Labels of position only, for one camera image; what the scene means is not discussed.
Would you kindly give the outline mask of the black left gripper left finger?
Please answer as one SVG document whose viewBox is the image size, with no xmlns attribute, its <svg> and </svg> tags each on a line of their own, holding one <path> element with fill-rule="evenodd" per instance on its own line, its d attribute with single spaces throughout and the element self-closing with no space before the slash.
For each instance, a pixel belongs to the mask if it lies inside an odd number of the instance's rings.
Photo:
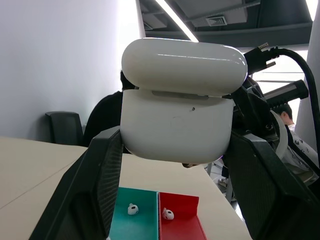
<svg viewBox="0 0 320 240">
<path fill-rule="evenodd" d="M 105 240 L 119 189 L 124 145 L 118 126 L 94 137 L 64 173 L 31 240 Z"/>
</svg>

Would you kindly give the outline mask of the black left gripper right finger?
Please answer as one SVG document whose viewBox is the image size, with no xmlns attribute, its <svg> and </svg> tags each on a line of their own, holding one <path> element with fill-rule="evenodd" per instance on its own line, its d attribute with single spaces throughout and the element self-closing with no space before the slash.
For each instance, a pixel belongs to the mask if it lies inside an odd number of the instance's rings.
<svg viewBox="0 0 320 240">
<path fill-rule="evenodd" d="M 320 201 L 267 141 L 232 132 L 224 163 L 254 240 L 318 240 Z"/>
</svg>

